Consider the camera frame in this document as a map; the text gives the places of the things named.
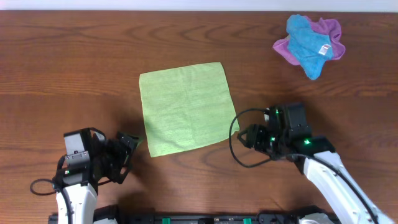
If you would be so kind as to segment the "green cloth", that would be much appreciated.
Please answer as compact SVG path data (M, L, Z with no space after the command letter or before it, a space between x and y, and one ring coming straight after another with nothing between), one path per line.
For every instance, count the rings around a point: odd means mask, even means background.
M219 62L143 73L139 88L151 157L216 144L239 131Z

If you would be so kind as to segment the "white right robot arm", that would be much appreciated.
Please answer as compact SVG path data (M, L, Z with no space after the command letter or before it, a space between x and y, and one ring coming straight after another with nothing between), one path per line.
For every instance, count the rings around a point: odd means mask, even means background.
M324 196L341 223L392 223L350 176L332 143L314 136L301 103L262 109L265 125L251 124L237 139L271 161L293 162Z

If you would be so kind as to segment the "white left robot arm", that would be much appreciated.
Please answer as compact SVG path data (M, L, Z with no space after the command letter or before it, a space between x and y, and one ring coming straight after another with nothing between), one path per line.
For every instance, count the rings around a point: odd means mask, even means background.
M130 172L131 157L141 139L118 132L107 139L96 128L83 128L63 135L66 154L52 179L58 207L58 223L121 223L115 205L96 208L98 187L122 184Z

